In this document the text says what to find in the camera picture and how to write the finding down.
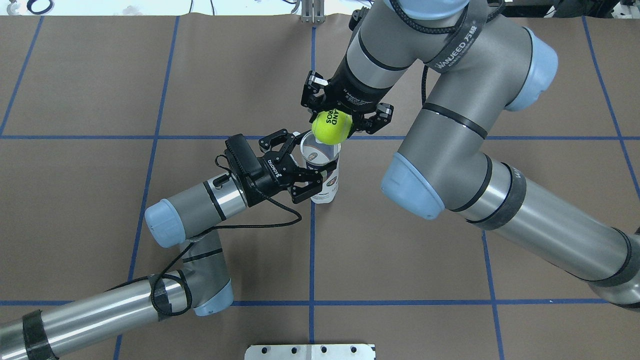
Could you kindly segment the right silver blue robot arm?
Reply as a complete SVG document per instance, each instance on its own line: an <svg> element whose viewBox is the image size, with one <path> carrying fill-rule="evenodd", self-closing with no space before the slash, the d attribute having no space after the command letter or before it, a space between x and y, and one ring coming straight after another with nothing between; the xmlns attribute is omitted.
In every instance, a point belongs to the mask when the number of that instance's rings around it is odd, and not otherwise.
<svg viewBox="0 0 640 360"><path fill-rule="evenodd" d="M340 110L347 131L388 125L382 98L420 60L439 73L382 178L382 192L421 218L443 210L494 231L582 280L608 303L639 310L639 235L609 227L514 166L480 150L502 111L520 111L549 88L558 56L486 0L377 0L350 23L331 78L311 71L301 105Z"/></svg>

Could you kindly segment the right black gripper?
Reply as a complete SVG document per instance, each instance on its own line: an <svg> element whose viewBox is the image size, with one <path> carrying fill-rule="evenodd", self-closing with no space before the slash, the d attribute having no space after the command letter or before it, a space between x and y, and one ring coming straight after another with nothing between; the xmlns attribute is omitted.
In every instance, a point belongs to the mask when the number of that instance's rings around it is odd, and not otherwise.
<svg viewBox="0 0 640 360"><path fill-rule="evenodd" d="M393 105L380 103L384 96L385 88L372 88L348 76L325 79L317 71L309 71L302 86L301 105L309 112L310 121L322 112L338 110L351 116L350 136L359 132L373 135L393 120Z"/></svg>

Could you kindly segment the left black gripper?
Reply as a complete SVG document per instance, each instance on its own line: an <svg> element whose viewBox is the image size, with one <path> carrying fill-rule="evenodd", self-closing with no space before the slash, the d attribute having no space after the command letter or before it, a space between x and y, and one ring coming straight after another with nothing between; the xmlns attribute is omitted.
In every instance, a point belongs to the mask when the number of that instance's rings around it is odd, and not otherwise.
<svg viewBox="0 0 640 360"><path fill-rule="evenodd" d="M323 172L320 170L296 170L298 163L292 155L301 143L298 135L281 129L262 137L258 141L263 156L247 156L240 160L242 186L246 202L254 207L282 191L290 191L291 200L299 204L320 193L323 187Z"/></svg>

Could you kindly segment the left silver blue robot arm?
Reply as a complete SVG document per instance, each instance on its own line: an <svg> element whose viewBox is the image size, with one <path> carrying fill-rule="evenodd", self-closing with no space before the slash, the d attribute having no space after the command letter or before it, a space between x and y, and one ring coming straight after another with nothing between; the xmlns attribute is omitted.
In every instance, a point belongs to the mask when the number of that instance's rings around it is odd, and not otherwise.
<svg viewBox="0 0 640 360"><path fill-rule="evenodd" d="M3 135L1 321L161 271L178 251L153 240L144 210L219 174L214 157L226 137L243 133L254 144L273 130ZM236 359L252 344L315 342L313 224L222 230L242 306L206 317L188 312L71 358Z"/></svg>

